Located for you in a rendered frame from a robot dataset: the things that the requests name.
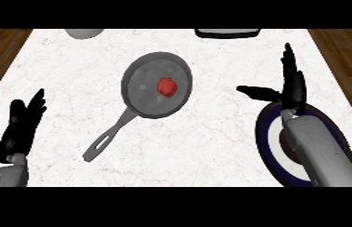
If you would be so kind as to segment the grey frying pan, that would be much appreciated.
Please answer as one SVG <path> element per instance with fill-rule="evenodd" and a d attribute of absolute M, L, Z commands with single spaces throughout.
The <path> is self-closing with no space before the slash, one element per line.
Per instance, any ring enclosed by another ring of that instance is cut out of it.
<path fill-rule="evenodd" d="M 160 80 L 176 83 L 167 98 L 159 91 Z M 108 147 L 120 128 L 141 116 L 159 119 L 175 114 L 187 104 L 193 90 L 193 74 L 185 60 L 173 53 L 153 52 L 130 63 L 122 79 L 122 96 L 128 108 L 117 123 L 91 144 L 83 158 L 91 162 Z"/>

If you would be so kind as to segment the grey rounded bowl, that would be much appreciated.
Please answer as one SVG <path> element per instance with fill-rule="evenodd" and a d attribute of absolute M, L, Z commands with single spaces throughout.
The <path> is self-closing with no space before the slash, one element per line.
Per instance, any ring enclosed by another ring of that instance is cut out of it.
<path fill-rule="evenodd" d="M 67 33 L 74 39 L 91 39 L 98 36 L 102 31 L 102 29 L 67 29 Z"/>

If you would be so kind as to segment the black rimmed white appliance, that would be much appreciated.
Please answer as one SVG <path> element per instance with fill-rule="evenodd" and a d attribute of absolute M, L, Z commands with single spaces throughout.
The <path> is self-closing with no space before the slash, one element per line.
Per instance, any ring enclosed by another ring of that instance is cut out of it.
<path fill-rule="evenodd" d="M 197 29 L 196 34 L 201 38 L 234 39 L 256 37 L 261 29 Z"/>

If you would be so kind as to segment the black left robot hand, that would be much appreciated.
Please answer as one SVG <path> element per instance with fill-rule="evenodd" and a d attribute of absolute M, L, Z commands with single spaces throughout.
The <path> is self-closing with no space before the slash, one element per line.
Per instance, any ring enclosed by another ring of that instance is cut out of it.
<path fill-rule="evenodd" d="M 22 100 L 11 102 L 11 120 L 0 140 L 0 163 L 9 164 L 15 154 L 28 155 L 43 114 L 48 110 L 45 89 L 40 89 L 25 104 Z"/>

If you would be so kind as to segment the navy rimmed white plate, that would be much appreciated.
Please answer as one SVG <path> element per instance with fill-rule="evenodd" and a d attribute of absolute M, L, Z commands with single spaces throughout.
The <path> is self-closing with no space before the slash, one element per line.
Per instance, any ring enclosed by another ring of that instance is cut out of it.
<path fill-rule="evenodd" d="M 314 184 L 306 175 L 304 165 L 286 141 L 281 110 L 283 104 L 280 102 L 271 102 L 264 107 L 258 117 L 255 133 L 261 157 L 272 176 L 284 187 L 312 187 Z M 321 119 L 352 161 L 352 149 L 333 120 L 309 104 L 305 105 L 305 114 L 314 115 Z"/>

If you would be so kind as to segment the red bell pepper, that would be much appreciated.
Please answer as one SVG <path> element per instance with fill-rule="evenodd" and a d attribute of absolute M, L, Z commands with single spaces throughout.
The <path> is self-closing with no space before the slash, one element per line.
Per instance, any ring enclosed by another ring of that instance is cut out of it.
<path fill-rule="evenodd" d="M 175 95 L 178 91 L 178 84 L 170 77 L 164 77 L 160 79 L 157 91 L 167 98 L 170 98 Z"/>

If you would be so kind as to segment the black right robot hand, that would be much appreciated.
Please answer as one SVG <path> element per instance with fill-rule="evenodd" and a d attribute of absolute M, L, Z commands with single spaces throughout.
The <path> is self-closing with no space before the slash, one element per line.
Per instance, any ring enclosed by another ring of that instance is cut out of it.
<path fill-rule="evenodd" d="M 298 69 L 296 56 L 289 43 L 284 44 L 284 56 L 281 57 L 284 67 L 284 88 L 275 91 L 269 87 L 237 86 L 253 100 L 280 101 L 284 110 L 293 110 L 296 115 L 305 113 L 306 105 L 306 85 L 304 72 Z"/>

